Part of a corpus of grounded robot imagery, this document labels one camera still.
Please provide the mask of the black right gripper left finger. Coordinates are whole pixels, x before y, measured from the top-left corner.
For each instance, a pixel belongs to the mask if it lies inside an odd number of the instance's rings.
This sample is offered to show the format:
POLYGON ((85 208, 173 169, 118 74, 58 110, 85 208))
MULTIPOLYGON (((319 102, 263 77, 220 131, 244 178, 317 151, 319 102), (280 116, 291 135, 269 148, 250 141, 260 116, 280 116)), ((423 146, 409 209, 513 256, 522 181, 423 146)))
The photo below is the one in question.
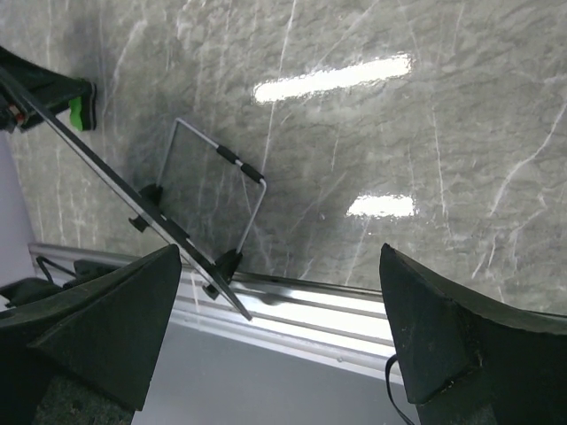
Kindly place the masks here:
POLYGON ((1 289, 1 421, 129 424, 144 407, 182 271, 169 245, 63 285, 1 289))

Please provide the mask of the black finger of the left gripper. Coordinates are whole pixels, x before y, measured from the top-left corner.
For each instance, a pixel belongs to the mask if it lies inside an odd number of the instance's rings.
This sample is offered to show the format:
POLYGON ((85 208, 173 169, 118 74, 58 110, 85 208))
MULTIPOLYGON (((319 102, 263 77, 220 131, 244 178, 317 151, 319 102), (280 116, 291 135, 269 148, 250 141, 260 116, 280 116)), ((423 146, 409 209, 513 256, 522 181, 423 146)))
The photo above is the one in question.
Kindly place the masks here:
MULTIPOLYGON (((54 115, 69 110, 68 102, 79 97, 86 80, 54 73, 20 58, 4 47, 1 48, 1 67, 34 95, 54 115)), ((1 130, 27 131, 43 123, 43 117, 34 109, 23 111, 12 95, 1 88, 1 130)))

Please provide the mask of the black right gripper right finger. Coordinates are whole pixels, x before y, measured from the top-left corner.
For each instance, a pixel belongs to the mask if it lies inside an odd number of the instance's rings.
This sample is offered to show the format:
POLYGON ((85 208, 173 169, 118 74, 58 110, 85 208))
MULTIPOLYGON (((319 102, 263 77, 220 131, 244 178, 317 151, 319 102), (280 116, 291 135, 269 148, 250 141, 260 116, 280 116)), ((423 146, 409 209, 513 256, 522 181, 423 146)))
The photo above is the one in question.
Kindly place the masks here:
POLYGON ((564 424, 566 318, 505 305, 390 245, 379 275, 408 403, 423 424, 564 424))

